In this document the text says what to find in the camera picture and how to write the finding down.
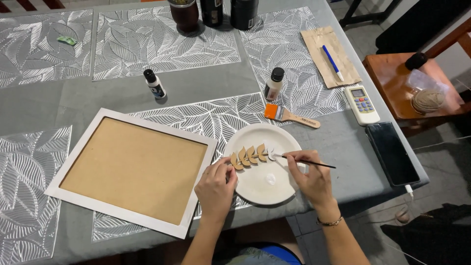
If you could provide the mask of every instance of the flat paintbrush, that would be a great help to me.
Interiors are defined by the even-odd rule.
[[[283,157],[283,158],[288,159],[284,155],[280,155],[280,154],[276,154],[276,153],[272,153],[272,155],[275,156],[275,157]],[[330,167],[330,168],[336,168],[334,166],[324,165],[324,164],[321,164],[321,163],[311,162],[311,161],[307,161],[307,160],[296,160],[296,162],[297,163],[303,163],[303,164],[311,164],[311,165],[317,165],[317,166],[325,166],[325,167]]]
[[[265,118],[270,120],[275,120],[277,122],[292,121],[300,124],[307,125],[314,129],[317,129],[321,126],[320,122],[304,117],[299,117],[291,113],[284,107],[280,107],[275,104],[267,104],[265,107]]]

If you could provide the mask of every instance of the left hand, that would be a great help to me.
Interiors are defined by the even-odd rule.
[[[237,184],[236,170],[233,166],[226,165],[229,161],[230,157],[223,157],[208,166],[195,186],[195,193],[201,205],[201,218],[221,225],[231,208]]]

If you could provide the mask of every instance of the paintbrush handle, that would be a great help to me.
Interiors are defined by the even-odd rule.
[[[299,117],[299,116],[294,115],[293,113],[290,113],[289,115],[286,115],[286,116],[285,114],[283,114],[283,121],[297,122],[297,123],[304,124],[314,129],[317,129],[321,126],[321,123],[316,120]]]
[[[336,168],[334,166],[324,165],[324,164],[321,164],[321,163],[311,162],[311,161],[307,161],[307,160],[296,160],[296,162],[297,163],[317,165],[317,166],[325,166],[325,167],[330,167],[330,168]]]

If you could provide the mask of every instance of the leaf pattern placemat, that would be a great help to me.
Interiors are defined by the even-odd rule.
[[[218,139],[213,161],[224,154],[227,141],[238,130],[250,124],[265,123],[270,120],[263,116],[265,101],[260,92],[225,99],[216,99],[159,108],[130,115]],[[251,203],[234,195],[232,210],[250,206]],[[201,217],[201,207],[196,207],[195,219]],[[121,219],[94,212],[92,241],[102,241],[148,230],[147,228]]]
[[[44,194],[72,128],[0,137],[0,264],[52,258],[61,201]]]
[[[198,9],[200,30],[188,34],[177,30],[170,7],[100,13],[93,80],[240,62],[229,21],[206,27]]]
[[[344,87],[327,89],[301,36],[316,27],[311,10],[303,7],[258,15],[252,29],[240,31],[262,92],[273,68],[283,68],[283,89],[273,104],[308,118],[350,108]]]
[[[91,9],[0,18],[0,88],[88,76],[92,18]]]

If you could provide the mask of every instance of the wooden chair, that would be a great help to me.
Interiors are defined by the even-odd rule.
[[[425,52],[430,59],[420,70],[450,88],[445,99],[446,106],[425,115],[417,113],[412,107],[411,98],[414,91],[405,85],[411,71],[405,67],[404,63],[414,53],[379,54],[365,57],[363,65],[406,137],[441,125],[450,117],[471,110],[471,102],[463,102],[434,59],[456,42],[471,57],[471,18]]]
[[[26,11],[36,11],[37,9],[29,0],[16,0]],[[60,0],[43,0],[50,9],[65,8]],[[11,10],[0,1],[0,13],[9,13]]]

